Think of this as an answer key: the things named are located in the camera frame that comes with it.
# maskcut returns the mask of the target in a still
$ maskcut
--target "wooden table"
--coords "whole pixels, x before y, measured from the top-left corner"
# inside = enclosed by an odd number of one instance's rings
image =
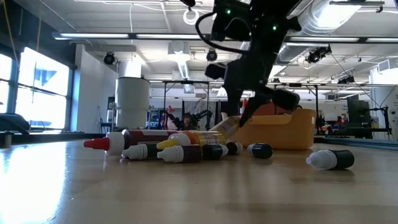
[[[350,149],[346,171],[311,151],[222,161],[121,161],[82,142],[0,149],[0,223],[397,223],[398,152]]]

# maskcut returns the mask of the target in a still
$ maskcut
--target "orange bin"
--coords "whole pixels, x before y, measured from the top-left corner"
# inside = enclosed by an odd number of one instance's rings
[[[306,150],[313,144],[316,112],[295,110],[291,115],[253,116],[229,140],[244,147],[270,144],[274,149]]]

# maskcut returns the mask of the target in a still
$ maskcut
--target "window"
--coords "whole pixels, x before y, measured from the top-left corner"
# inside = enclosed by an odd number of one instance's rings
[[[21,54],[16,113],[32,128],[65,127],[69,68],[34,50]]]
[[[7,111],[12,59],[0,54],[0,113]]]

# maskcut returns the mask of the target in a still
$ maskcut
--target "white tank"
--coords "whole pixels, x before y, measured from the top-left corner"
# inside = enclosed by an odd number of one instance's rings
[[[119,128],[144,128],[149,108],[148,80],[121,77],[116,80],[116,126]]]

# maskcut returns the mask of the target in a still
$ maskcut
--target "paint bottle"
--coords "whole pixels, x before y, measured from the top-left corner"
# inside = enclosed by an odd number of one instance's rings
[[[139,144],[123,150],[122,157],[124,159],[136,160],[157,159],[158,152],[159,150],[156,148],[156,144]]]
[[[189,146],[198,144],[225,144],[224,136],[216,131],[182,131],[170,135],[169,139],[158,143],[158,149],[165,149],[172,146]]]
[[[239,155],[243,151],[243,145],[239,142],[229,142],[226,144],[228,155]]]
[[[257,143],[248,146],[248,151],[252,152],[254,157],[268,159],[272,156],[272,147],[268,144]]]
[[[225,139],[232,137],[239,129],[240,116],[230,116],[226,120],[218,123],[210,131],[218,131]]]
[[[305,160],[308,165],[316,169],[345,169],[354,164],[355,158],[349,150],[320,150],[313,152]]]
[[[200,162],[202,153],[199,145],[167,147],[157,153],[166,162]]]
[[[105,138],[87,140],[84,147],[104,150],[107,156],[119,156],[123,149],[130,146],[145,143],[158,143],[167,140],[176,131],[167,130],[146,130],[146,129],[125,129],[123,132],[110,132]]]
[[[228,148],[222,144],[205,144],[201,151],[203,160],[220,160],[228,154]]]

